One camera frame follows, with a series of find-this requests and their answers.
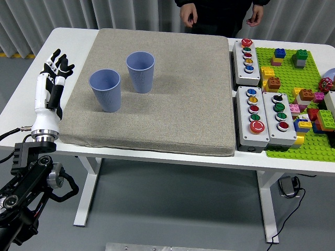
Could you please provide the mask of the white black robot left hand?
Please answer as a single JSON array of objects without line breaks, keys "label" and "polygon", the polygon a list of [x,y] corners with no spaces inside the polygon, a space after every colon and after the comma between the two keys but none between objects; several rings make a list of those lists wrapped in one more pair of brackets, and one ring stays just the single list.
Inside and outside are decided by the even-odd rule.
[{"label": "white black robot left hand", "polygon": [[32,137],[56,140],[59,137],[59,122],[62,120],[61,96],[66,79],[73,74],[75,65],[69,64],[66,54],[56,49],[44,62],[37,77],[35,91],[36,120],[32,126]]}]

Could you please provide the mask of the person's right hand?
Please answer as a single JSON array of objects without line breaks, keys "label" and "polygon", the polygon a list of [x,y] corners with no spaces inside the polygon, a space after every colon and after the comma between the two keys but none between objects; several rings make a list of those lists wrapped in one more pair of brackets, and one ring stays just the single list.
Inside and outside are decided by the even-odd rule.
[{"label": "person's right hand", "polygon": [[197,23],[197,10],[194,3],[184,4],[180,8],[180,18],[184,25],[188,28],[192,28]]}]

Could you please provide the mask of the person's left hand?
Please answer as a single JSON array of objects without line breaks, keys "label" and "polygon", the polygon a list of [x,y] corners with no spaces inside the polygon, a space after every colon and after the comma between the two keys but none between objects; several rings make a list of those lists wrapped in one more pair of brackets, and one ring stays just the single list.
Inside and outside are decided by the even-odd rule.
[{"label": "person's left hand", "polygon": [[258,26],[264,15],[264,9],[262,5],[253,5],[252,16],[247,20],[247,24],[250,27]]}]

